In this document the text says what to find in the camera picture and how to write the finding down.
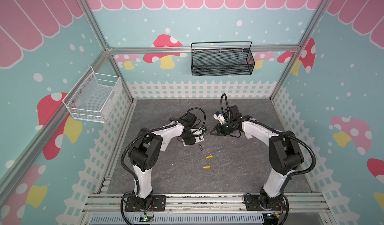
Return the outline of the white battery cover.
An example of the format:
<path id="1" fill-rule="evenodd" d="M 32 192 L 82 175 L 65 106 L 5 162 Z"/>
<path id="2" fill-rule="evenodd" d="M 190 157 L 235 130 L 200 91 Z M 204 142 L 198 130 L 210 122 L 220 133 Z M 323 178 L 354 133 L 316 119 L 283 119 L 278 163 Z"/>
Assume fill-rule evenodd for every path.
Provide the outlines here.
<path id="1" fill-rule="evenodd" d="M 247 138 L 247 139 L 251 139 L 253 136 L 251 135 L 251 134 L 249 134 L 249 133 L 244 133 L 245 134 L 245 137 Z"/>

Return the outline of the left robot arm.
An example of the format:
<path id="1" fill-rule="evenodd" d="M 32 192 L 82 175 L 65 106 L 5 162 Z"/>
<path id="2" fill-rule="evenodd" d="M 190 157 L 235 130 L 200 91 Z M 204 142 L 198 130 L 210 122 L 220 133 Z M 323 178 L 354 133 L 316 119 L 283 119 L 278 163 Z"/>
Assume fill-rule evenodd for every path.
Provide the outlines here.
<path id="1" fill-rule="evenodd" d="M 198 119 L 191 111 L 179 118 L 170 118 L 170 123 L 155 129 L 142 128 L 121 155 L 121 166 L 134 177 L 133 195 L 136 201 L 146 206 L 152 198 L 152 168 L 161 151 L 165 151 L 173 138 L 184 146 L 204 140 L 206 115 Z"/>

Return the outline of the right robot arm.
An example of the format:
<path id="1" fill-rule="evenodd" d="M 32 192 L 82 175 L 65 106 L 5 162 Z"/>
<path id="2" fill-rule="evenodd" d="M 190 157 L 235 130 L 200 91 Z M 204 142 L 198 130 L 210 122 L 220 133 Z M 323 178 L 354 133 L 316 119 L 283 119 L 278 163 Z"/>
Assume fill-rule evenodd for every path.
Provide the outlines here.
<path id="1" fill-rule="evenodd" d="M 211 135 L 232 136 L 233 132 L 239 131 L 244 133 L 247 139 L 255 137 L 268 146 L 272 169 L 260 190 L 256 204 L 263 210 L 271 210 L 281 204 L 289 179 L 304 162 L 295 134 L 273 129 L 251 116 L 242 116 L 237 106 L 228 108 L 225 113 L 217 111 L 214 119 L 219 123 L 211 131 Z"/>

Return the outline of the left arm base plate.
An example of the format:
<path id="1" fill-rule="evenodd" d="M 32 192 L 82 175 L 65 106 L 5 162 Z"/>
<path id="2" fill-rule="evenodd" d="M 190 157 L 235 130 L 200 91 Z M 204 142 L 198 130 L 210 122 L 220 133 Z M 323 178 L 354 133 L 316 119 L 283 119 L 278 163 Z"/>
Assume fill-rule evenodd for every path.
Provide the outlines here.
<path id="1" fill-rule="evenodd" d="M 149 195 L 147 198 L 130 195 L 128 201 L 124 202 L 125 212 L 164 212 L 166 206 L 166 196 Z"/>

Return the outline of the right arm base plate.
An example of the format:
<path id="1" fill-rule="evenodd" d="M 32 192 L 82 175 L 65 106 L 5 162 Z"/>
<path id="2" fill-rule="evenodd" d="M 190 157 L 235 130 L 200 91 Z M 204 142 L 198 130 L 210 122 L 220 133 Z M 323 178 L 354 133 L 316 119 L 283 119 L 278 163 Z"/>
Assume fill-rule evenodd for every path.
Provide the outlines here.
<path id="1" fill-rule="evenodd" d="M 285 211 L 286 201 L 282 195 L 270 198 L 266 194 L 245 194 L 244 203 L 247 211 Z"/>

